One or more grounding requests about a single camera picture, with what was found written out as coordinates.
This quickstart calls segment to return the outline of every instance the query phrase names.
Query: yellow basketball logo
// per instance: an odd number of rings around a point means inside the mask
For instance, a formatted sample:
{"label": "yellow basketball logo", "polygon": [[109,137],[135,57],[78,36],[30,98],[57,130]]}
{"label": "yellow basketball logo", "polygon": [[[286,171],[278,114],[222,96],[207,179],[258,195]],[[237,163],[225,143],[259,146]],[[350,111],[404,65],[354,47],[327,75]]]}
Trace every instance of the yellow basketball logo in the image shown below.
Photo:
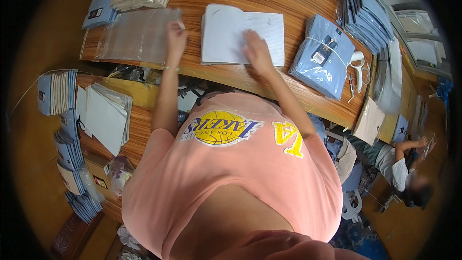
{"label": "yellow basketball logo", "polygon": [[234,113],[215,111],[205,113],[188,123],[179,142],[195,138],[210,147],[226,147],[247,140],[262,121],[247,119]]}

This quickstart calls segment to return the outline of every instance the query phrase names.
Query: barcode label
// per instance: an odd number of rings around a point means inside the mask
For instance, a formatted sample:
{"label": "barcode label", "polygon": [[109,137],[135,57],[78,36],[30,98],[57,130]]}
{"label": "barcode label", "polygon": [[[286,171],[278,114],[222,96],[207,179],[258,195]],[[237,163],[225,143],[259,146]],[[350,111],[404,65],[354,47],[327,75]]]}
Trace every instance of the barcode label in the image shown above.
{"label": "barcode label", "polygon": [[104,173],[107,175],[109,174],[109,164],[107,164],[106,166],[104,166]]}
{"label": "barcode label", "polygon": [[322,56],[319,52],[316,52],[314,55],[313,55],[313,59],[317,62],[317,64],[321,64],[325,58],[324,56]]}

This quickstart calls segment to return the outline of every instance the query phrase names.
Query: clothing tag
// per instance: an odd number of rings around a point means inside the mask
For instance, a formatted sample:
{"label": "clothing tag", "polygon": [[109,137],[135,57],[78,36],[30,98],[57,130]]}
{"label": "clothing tag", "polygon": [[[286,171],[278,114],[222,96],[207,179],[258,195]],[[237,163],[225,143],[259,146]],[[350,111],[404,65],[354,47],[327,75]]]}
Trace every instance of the clothing tag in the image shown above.
{"label": "clothing tag", "polygon": [[61,116],[61,123],[67,125],[67,118]]}
{"label": "clothing tag", "polygon": [[45,102],[45,93],[41,90],[38,91],[38,99]]}
{"label": "clothing tag", "polygon": [[90,11],[90,14],[89,14],[89,16],[88,16],[88,19],[92,19],[92,18],[95,18],[95,17],[100,16],[102,10],[103,10],[103,8]]}
{"label": "clothing tag", "polygon": [[322,56],[319,52],[315,52],[313,59],[318,65],[320,65],[325,60],[324,56]]}
{"label": "clothing tag", "polygon": [[99,177],[97,177],[95,175],[93,175],[93,179],[95,180],[95,183],[98,186],[103,187],[104,189],[108,190],[108,186],[106,185],[106,182],[103,179],[101,179],[101,178],[99,178]]}
{"label": "clothing tag", "polygon": [[107,175],[109,174],[109,164],[107,164],[106,166],[104,166],[104,173]]}

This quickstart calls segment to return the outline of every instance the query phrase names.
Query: notebook page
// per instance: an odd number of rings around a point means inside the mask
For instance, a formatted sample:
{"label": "notebook page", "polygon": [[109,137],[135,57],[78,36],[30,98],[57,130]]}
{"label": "notebook page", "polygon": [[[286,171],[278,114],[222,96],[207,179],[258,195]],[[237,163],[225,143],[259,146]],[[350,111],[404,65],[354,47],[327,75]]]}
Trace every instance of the notebook page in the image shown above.
{"label": "notebook page", "polygon": [[274,66],[284,66],[284,15],[279,13],[244,12],[244,30],[254,30],[268,44]]}
{"label": "notebook page", "polygon": [[207,5],[201,50],[204,64],[247,62],[242,52],[242,16],[243,11],[233,6]]}

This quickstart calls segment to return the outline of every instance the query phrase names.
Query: white paper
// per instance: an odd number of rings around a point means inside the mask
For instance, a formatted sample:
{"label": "white paper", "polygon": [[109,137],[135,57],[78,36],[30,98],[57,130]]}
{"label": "white paper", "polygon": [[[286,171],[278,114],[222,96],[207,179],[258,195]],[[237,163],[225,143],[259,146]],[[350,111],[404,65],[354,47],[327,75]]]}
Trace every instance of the white paper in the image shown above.
{"label": "white paper", "polygon": [[284,66],[284,15],[279,13],[244,12],[244,30],[251,29],[268,44],[274,66]]}
{"label": "white paper", "polygon": [[284,66],[284,15],[243,12],[237,7],[209,4],[202,17],[201,64],[249,64],[243,32],[255,30],[269,48],[274,66]]}
{"label": "white paper", "polygon": [[201,61],[205,63],[248,63],[242,52],[242,18],[237,7],[209,4],[205,8]]}
{"label": "white paper", "polygon": [[85,120],[93,135],[109,152],[117,156],[127,122],[114,106],[91,87],[88,89],[88,103]]}
{"label": "white paper", "polygon": [[80,118],[80,121],[85,126],[85,133],[92,137],[90,129],[86,125],[85,116],[86,116],[86,92],[83,88],[77,88],[77,100],[75,103],[75,113],[77,118]]}

